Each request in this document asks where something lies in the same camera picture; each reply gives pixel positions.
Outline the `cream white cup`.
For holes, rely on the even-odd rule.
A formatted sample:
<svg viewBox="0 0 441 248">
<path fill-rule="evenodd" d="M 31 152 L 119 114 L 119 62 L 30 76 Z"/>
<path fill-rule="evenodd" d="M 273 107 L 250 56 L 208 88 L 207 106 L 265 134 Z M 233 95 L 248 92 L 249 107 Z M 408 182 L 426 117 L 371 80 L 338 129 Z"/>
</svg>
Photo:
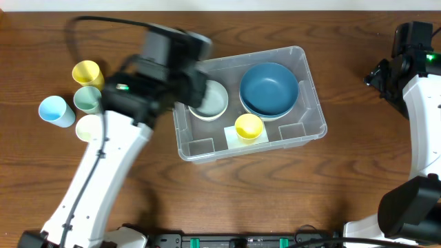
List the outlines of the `cream white cup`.
<svg viewBox="0 0 441 248">
<path fill-rule="evenodd" d="M 86 143 L 90 142 L 102 133 L 101 117 L 96 114 L 85 115 L 76 124 L 75 132 L 78 139 Z"/>
</svg>

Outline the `beige bowl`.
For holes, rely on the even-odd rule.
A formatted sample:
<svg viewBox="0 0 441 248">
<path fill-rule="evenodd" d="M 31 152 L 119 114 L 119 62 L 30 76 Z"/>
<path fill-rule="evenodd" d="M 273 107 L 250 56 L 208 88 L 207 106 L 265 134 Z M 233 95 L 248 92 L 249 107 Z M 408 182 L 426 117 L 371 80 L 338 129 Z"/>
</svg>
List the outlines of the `beige bowl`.
<svg viewBox="0 0 441 248">
<path fill-rule="evenodd" d="M 262 121 L 264 121 L 264 122 L 269 122 L 269 121 L 276 121 L 276 120 L 282 118 L 283 116 L 273 116 L 273 117 L 270 117 L 270 116 L 258 116 L 258 117 Z"/>
</svg>

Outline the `small white bowl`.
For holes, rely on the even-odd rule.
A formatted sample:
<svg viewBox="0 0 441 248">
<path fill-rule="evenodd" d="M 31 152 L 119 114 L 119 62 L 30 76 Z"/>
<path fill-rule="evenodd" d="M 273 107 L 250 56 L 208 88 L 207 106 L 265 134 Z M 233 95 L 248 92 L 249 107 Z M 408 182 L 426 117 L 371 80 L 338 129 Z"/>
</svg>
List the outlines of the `small white bowl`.
<svg viewBox="0 0 441 248">
<path fill-rule="evenodd" d="M 223 113 L 219 113 L 219 114 L 216 114 L 216 115 L 210 116 L 210 115 L 206 115 L 206 114 L 199 113 L 199 112 L 192 112 L 192 114 L 193 114 L 196 118 L 198 118 L 198 119 L 200 119 L 200 120 L 202 120 L 202 121 L 208 121 L 208 122 L 210 122 L 210 121 L 215 121 L 216 119 L 220 118 L 220 117 L 223 115 Z"/>
</svg>

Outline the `small grey bowl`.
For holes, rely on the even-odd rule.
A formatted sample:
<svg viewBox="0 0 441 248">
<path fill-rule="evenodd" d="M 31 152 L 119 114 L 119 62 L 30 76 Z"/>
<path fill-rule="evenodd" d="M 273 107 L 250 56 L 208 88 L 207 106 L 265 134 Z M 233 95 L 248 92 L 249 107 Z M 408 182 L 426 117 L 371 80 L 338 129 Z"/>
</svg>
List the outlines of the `small grey bowl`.
<svg viewBox="0 0 441 248">
<path fill-rule="evenodd" d="M 199 112 L 206 115 L 224 113 L 227 109 L 229 96 L 223 85 L 217 81 L 208 80 L 205 97 L 202 105 L 198 108 L 189 107 L 189 111 Z"/>
</svg>

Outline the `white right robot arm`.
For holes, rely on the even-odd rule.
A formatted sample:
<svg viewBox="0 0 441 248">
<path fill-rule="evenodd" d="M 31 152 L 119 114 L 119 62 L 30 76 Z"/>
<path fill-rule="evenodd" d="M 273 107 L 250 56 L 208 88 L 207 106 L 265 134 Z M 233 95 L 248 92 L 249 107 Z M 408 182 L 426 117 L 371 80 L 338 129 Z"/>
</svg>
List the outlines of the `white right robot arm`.
<svg viewBox="0 0 441 248">
<path fill-rule="evenodd" d="M 409 179 L 385 194 L 377 214 L 345 224 L 345 238 L 370 247 L 440 244 L 440 55 L 395 56 L 365 79 L 390 103 L 407 111 L 411 128 Z"/>
</svg>

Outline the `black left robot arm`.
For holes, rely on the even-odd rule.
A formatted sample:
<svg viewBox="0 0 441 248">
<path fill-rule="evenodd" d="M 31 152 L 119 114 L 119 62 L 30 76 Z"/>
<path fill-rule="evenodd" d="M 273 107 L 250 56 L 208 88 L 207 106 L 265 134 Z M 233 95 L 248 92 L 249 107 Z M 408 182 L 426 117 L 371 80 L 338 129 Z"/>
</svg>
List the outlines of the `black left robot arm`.
<svg viewBox="0 0 441 248">
<path fill-rule="evenodd" d="M 146 247 L 131 225 L 105 226 L 133 162 L 149 142 L 156 119 L 176 102 L 198 107 L 207 75 L 197 59 L 157 63 L 131 56 L 105 80 L 101 122 L 61 204 L 39 233 L 22 233 L 18 247 Z"/>
</svg>

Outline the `yellow cup front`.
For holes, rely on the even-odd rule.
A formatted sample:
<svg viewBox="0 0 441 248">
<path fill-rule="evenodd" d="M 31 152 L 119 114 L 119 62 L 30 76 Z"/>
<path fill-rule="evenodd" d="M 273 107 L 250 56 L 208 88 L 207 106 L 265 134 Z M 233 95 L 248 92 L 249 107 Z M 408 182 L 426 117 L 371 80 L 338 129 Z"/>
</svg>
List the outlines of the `yellow cup front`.
<svg viewBox="0 0 441 248">
<path fill-rule="evenodd" d="M 263 133 L 264 124 L 254 114 L 243 114 L 236 119 L 234 128 L 239 141 L 251 145 Z"/>
</svg>

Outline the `yellow cup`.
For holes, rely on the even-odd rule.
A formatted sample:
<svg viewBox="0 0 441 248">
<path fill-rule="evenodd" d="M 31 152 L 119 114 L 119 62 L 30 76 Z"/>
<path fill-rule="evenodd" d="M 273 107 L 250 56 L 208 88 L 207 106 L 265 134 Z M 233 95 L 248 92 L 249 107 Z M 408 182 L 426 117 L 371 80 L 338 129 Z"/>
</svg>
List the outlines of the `yellow cup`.
<svg viewBox="0 0 441 248">
<path fill-rule="evenodd" d="M 264 124 L 254 114 L 243 114 L 236 119 L 234 128 L 239 141 L 251 145 L 263 133 Z"/>
<path fill-rule="evenodd" d="M 72 78 L 82 86 L 93 86 L 98 90 L 104 88 L 104 76 L 97 63 L 84 60 L 72 69 Z"/>
</svg>

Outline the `dark blue bowl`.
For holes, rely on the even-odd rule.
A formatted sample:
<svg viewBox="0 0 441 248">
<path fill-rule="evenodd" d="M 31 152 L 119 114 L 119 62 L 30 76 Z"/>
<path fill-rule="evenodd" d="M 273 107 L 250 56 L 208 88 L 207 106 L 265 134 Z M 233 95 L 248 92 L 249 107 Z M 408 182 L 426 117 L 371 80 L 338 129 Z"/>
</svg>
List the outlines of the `dark blue bowl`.
<svg viewBox="0 0 441 248">
<path fill-rule="evenodd" d="M 251 111 L 251 110 L 246 106 L 244 100 L 240 99 L 240 103 L 242 104 L 242 106 L 244 107 L 244 109 L 245 109 L 245 111 L 246 111 L 247 113 L 254 114 L 254 115 L 256 115 L 257 117 L 261 118 L 263 121 L 275 121 L 275 120 L 278 120 L 278 119 L 280 119 L 280 118 L 282 118 L 282 117 L 288 115 L 288 113 L 290 113 L 290 112 L 293 110 L 293 108 L 291 108 L 291 109 L 289 109 L 287 112 L 285 112 L 285 113 L 283 113 L 283 114 L 280 114 L 280 115 L 276 115 L 276 116 L 265 116 L 265 115 L 257 114 L 257 113 L 255 113 L 255 112 Z"/>
<path fill-rule="evenodd" d="M 285 66 L 259 63 L 244 73 L 239 97 L 252 114 L 277 118 L 287 114 L 299 96 L 298 80 Z"/>
</svg>

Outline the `green cup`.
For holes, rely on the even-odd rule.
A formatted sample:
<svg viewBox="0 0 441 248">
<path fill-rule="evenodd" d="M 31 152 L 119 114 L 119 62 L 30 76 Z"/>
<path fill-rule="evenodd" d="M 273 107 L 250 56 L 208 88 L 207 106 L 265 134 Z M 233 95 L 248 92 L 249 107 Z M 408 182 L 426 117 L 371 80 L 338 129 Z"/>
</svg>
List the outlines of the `green cup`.
<svg viewBox="0 0 441 248">
<path fill-rule="evenodd" d="M 100 112 L 99 100 L 101 91 L 94 86 L 84 86 L 74 94 L 74 105 L 86 114 L 98 114 Z"/>
</svg>

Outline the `light blue cup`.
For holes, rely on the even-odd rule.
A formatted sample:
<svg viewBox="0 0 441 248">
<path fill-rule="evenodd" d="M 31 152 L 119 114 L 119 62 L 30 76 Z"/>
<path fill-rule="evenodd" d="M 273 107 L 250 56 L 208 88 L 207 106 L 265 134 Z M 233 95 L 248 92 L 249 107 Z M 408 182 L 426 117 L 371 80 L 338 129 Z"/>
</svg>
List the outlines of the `light blue cup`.
<svg viewBox="0 0 441 248">
<path fill-rule="evenodd" d="M 38 113 L 41 119 L 58 127 L 69 127 L 76 120 L 75 113 L 60 96 L 49 96 L 39 105 Z"/>
</svg>

